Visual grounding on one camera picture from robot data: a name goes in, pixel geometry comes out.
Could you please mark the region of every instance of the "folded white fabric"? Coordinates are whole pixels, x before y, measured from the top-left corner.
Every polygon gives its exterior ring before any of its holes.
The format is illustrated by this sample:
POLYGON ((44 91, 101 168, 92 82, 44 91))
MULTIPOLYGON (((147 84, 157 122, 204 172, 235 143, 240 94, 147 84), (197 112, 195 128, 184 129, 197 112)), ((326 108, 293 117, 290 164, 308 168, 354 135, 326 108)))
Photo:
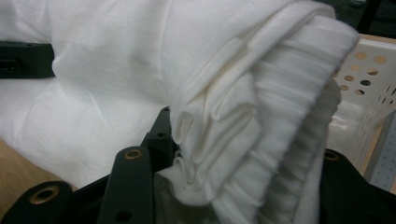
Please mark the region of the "folded white fabric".
POLYGON ((163 61, 173 66, 163 73, 182 157, 157 176, 159 222, 212 223, 214 212, 220 223, 315 223, 319 173, 306 179, 339 101, 334 83, 323 89, 357 34, 313 2, 244 2, 218 24, 211 10, 193 20, 203 1, 181 2, 164 32, 163 61), (178 17, 189 8, 191 17, 178 17), (209 34, 191 30, 172 40, 177 27, 202 23, 209 34), (313 194, 304 198, 304 188, 313 194), (180 214, 208 204, 204 221, 180 214), (296 213, 307 206, 311 214, 296 213))
POLYGON ((332 74, 357 34, 293 0, 0 3, 0 39, 50 42, 55 79, 0 80, 0 137, 81 187, 171 108, 182 157, 158 223, 315 223, 332 74))

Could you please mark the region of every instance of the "white plastic basket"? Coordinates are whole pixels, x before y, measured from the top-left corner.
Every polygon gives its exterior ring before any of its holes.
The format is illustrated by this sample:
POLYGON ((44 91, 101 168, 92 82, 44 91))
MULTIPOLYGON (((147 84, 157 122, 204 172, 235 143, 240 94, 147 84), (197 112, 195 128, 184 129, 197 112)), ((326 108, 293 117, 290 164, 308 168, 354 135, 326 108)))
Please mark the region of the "white plastic basket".
POLYGON ((360 169, 375 130, 396 108, 396 41, 361 39, 334 79, 342 103, 330 124, 327 147, 360 169))

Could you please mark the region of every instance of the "wooden surface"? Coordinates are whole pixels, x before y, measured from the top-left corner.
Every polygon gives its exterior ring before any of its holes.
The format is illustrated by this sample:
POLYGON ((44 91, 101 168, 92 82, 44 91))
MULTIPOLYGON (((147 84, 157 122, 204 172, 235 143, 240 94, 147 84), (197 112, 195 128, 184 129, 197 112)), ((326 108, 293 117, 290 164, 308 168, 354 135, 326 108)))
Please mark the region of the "wooden surface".
POLYGON ((396 44, 396 39, 390 39, 390 38, 385 38, 385 37, 381 37, 381 36, 361 35, 361 38, 362 39, 379 41, 379 42, 384 42, 384 43, 389 43, 389 44, 396 44))
POLYGON ((33 165, 0 139, 0 220, 26 190, 51 180, 60 178, 33 165))

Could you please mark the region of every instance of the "white sheet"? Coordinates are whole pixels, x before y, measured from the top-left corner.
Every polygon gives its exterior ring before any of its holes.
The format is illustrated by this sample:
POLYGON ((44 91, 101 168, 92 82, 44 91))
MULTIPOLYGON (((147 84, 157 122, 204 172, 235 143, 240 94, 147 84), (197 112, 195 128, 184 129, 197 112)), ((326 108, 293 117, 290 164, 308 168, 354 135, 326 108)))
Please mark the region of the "white sheet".
POLYGON ((310 1, 2 0, 0 39, 51 43, 57 77, 0 80, 0 137, 82 187, 170 105, 183 158, 157 175, 159 223, 315 223, 357 38, 310 1))

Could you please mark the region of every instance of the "brass insert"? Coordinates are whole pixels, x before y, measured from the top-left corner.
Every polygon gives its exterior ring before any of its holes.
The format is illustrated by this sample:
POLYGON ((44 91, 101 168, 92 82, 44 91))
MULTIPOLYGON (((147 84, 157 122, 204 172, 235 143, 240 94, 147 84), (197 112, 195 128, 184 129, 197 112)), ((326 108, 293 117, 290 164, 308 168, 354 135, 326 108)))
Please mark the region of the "brass insert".
POLYGON ((42 204, 51 201, 59 194, 58 186, 45 187, 30 197, 29 202, 32 204, 42 204))
POLYGON ((125 152, 124 157, 128 160, 135 160, 143 155, 143 152, 139 149, 132 149, 125 152))
POLYGON ((338 157, 337 154, 326 150, 324 152, 324 159, 328 161, 338 161, 340 158, 338 157))

